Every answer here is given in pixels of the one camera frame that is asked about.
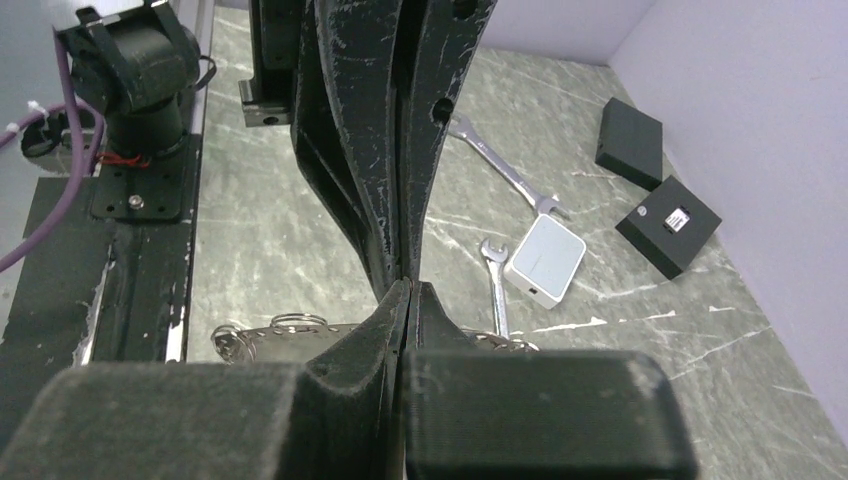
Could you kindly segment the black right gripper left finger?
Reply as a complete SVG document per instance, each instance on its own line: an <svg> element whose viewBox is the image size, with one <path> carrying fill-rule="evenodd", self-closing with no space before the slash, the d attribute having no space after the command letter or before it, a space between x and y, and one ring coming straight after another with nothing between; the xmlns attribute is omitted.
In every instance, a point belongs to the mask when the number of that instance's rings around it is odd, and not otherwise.
<svg viewBox="0 0 848 480"><path fill-rule="evenodd" d="M306 363L99 363L57 375L5 479L389 479L411 284Z"/></svg>

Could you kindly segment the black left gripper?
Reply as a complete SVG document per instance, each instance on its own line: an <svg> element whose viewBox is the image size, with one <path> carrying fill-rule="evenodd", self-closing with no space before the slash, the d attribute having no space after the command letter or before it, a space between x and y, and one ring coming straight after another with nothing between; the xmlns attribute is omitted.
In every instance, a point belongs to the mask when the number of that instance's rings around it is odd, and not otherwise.
<svg viewBox="0 0 848 480"><path fill-rule="evenodd" d="M399 266L420 275L423 231L448 125L495 1L404 1L397 37ZM301 173L381 299L399 276L391 67L398 1L249 2L249 128L291 122Z"/></svg>

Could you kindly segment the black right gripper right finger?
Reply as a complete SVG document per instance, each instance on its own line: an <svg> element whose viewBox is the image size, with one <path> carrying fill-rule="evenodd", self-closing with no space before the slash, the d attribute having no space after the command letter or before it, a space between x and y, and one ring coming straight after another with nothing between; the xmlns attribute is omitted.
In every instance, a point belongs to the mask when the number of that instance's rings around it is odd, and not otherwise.
<svg viewBox="0 0 848 480"><path fill-rule="evenodd" d="M402 360L411 479L695 479L660 365L638 351L484 349L415 285Z"/></svg>

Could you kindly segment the metal keyring plate with rings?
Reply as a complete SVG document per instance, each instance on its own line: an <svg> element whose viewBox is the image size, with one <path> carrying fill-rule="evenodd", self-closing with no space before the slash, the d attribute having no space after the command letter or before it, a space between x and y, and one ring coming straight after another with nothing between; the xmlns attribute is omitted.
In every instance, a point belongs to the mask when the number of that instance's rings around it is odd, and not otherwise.
<svg viewBox="0 0 848 480"><path fill-rule="evenodd" d="M443 314L414 310L408 313L405 324L393 315L386 320L369 318L361 323L333 324L313 314L282 314L264 327L220 325L210 339L217 355L227 364L310 362L335 368L396 359L406 347L476 347L498 353L539 350L526 340L462 329Z"/></svg>

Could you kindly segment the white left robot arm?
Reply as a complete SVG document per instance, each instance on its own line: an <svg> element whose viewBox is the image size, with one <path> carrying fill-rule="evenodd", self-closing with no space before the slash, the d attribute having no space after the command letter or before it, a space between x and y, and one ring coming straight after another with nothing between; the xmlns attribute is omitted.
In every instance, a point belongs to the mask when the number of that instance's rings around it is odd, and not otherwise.
<svg viewBox="0 0 848 480"><path fill-rule="evenodd" d="M377 298L420 273L425 214L450 117L492 1L253 1L249 125L286 125L298 167L357 252ZM200 48L166 1L86 1L59 36L77 94L114 150L164 157Z"/></svg>

